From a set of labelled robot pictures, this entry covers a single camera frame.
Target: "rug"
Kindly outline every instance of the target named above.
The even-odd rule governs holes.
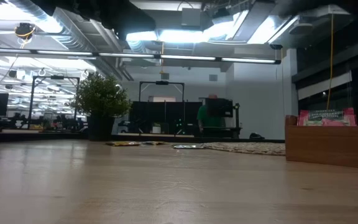
[[[284,143],[268,142],[214,142],[202,144],[207,149],[248,154],[285,156]]]

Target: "green shirt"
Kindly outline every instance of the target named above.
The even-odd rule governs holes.
[[[203,127],[223,127],[224,119],[208,115],[206,106],[203,105],[198,109],[197,120],[201,121]]]

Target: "wooden box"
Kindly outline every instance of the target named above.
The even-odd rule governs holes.
[[[358,126],[297,126],[296,116],[285,119],[288,161],[358,167]]]

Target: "potted plant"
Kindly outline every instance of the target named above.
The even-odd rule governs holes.
[[[90,74],[80,82],[71,107],[88,115],[89,140],[108,141],[114,118],[125,115],[131,104],[127,100],[126,90],[118,85],[114,77]]]

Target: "plant pot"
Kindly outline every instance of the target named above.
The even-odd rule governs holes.
[[[88,137],[90,141],[110,141],[114,118],[91,115],[87,117]]]

